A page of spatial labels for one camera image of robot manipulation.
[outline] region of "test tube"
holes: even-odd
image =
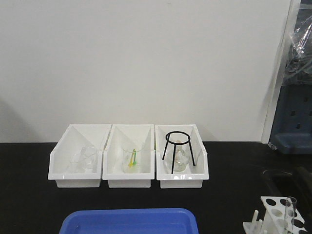
[[[289,196],[286,198],[285,202],[285,226],[284,226],[284,234],[292,234],[293,233],[293,223],[294,217],[296,214],[296,207],[297,207],[297,199]]]

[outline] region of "black metal ring stand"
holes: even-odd
[[[170,135],[171,135],[172,133],[181,133],[181,134],[184,134],[184,135],[187,136],[187,139],[188,139],[188,140],[185,141],[185,142],[181,142],[181,143],[177,143],[177,142],[170,141]],[[165,158],[165,154],[166,154],[166,150],[167,150],[168,143],[174,145],[174,152],[173,152],[174,158],[173,158],[173,161],[172,161],[171,174],[174,173],[175,156],[176,156],[176,146],[177,146],[177,145],[185,145],[185,144],[189,143],[190,151],[191,151],[191,155],[192,155],[193,166],[195,166],[195,161],[194,161],[194,156],[193,156],[193,151],[192,151],[192,145],[191,145],[191,137],[190,137],[190,135],[188,135],[188,134],[185,133],[185,132],[181,132],[181,131],[173,131],[173,132],[167,133],[167,135],[166,135],[166,141],[167,141],[167,142],[166,142],[166,147],[165,147],[165,150],[164,150],[164,155],[163,155],[163,157],[162,157],[162,160],[164,160],[164,158]]]

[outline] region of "white plastic tray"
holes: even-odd
[[[110,188],[149,188],[155,178],[155,129],[153,124],[114,124],[103,153],[103,180]],[[123,145],[140,142],[140,172],[125,173]]]
[[[102,153],[111,124],[70,124],[50,154],[49,180],[59,188],[99,187],[102,174]],[[82,147],[97,149],[95,166],[91,172],[69,173],[70,158]]]
[[[162,160],[166,139],[165,136],[171,131],[182,131],[190,135],[195,166],[192,160],[183,172],[171,174],[165,168]],[[200,138],[195,124],[188,125],[155,125],[156,134],[156,177],[160,180],[161,188],[201,188],[203,180],[209,179],[207,152]],[[167,152],[173,148],[168,144]],[[189,145],[183,145],[184,151],[189,151]]]

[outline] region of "plastic bag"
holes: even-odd
[[[312,16],[291,34],[291,41],[283,85],[312,85]]]

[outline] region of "white test tube rack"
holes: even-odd
[[[258,218],[258,211],[255,210],[252,221],[243,222],[246,234],[285,234],[284,227],[290,225],[284,220],[285,215],[285,196],[262,196],[261,201],[266,209],[264,220]],[[308,234],[303,227],[304,219],[298,210],[294,217],[293,234]]]

